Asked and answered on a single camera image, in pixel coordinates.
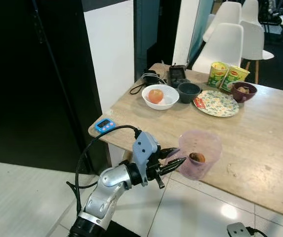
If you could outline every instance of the yellow can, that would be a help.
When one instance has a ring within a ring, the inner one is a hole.
[[[210,73],[207,84],[212,87],[219,87],[227,71],[228,71],[228,67],[225,63],[222,62],[212,63],[210,67]]]
[[[249,75],[249,71],[246,69],[240,68],[238,66],[231,66],[229,68],[228,75],[224,79],[224,82],[221,85],[221,88],[225,91],[231,91],[233,83],[236,81],[244,81],[246,76]]]

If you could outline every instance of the white tile floor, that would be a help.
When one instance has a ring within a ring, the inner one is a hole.
[[[74,174],[0,163],[0,237],[52,233],[75,199],[66,181]]]
[[[165,177],[166,188],[155,181],[124,193],[113,220],[142,237],[228,237],[228,224],[242,222],[268,237],[283,237],[283,216],[178,172]],[[93,188],[81,195],[86,200]],[[66,236],[76,218],[75,203],[50,237]]]

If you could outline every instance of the pink plastic cup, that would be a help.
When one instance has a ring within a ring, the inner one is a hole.
[[[203,154],[205,162],[189,158],[190,153]],[[221,141],[216,134],[190,130],[180,136],[179,148],[168,155],[166,163],[176,158],[186,157],[184,163],[177,170],[186,178],[200,180],[220,159],[221,153]]]

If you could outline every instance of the purple bowl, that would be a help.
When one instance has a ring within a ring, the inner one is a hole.
[[[241,91],[238,91],[238,88],[241,86],[249,88],[249,94],[245,94]],[[251,99],[257,92],[257,89],[255,88],[255,86],[251,85],[250,83],[240,81],[240,82],[236,82],[233,84],[231,88],[231,92],[232,92],[233,98],[238,103],[243,103],[244,101]]]

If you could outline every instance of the floral plate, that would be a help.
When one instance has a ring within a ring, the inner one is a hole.
[[[216,117],[230,117],[239,111],[239,105],[232,95],[214,90],[204,90],[194,99],[194,104],[204,113]]]

